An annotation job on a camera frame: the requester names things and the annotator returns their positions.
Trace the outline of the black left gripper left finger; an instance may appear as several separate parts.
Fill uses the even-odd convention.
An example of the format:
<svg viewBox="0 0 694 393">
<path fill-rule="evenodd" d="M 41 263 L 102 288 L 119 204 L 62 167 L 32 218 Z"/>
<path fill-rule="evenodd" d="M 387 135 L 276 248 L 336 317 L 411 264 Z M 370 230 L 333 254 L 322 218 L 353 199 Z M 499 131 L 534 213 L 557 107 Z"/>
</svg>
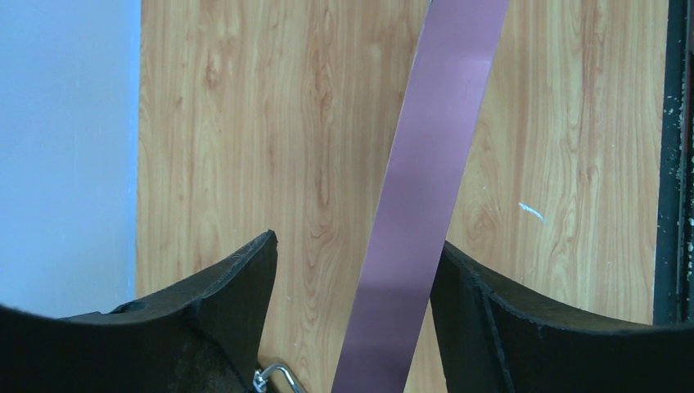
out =
<svg viewBox="0 0 694 393">
<path fill-rule="evenodd" d="M 277 271 L 277 237 L 148 296 L 48 318 L 1 309 L 4 392 L 250 392 Z"/>
</svg>

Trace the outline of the wooden picture frame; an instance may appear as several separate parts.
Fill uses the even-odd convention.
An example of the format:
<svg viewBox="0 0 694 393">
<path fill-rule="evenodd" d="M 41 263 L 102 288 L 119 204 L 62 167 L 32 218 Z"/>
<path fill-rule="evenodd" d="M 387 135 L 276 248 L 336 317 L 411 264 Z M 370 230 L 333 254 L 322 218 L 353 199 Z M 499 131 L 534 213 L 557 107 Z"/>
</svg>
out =
<svg viewBox="0 0 694 393">
<path fill-rule="evenodd" d="M 406 385 L 507 8 L 461 0 L 427 8 L 334 392 Z"/>
</svg>

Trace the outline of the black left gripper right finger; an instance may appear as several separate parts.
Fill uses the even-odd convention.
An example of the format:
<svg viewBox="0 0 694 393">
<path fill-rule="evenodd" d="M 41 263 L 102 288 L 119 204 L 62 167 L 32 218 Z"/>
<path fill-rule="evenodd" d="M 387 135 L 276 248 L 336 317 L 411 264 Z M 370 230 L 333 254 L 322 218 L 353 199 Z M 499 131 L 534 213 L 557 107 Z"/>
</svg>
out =
<svg viewBox="0 0 694 393">
<path fill-rule="evenodd" d="M 553 300 L 446 243 L 430 293 L 450 392 L 690 392 L 693 327 Z"/>
</svg>

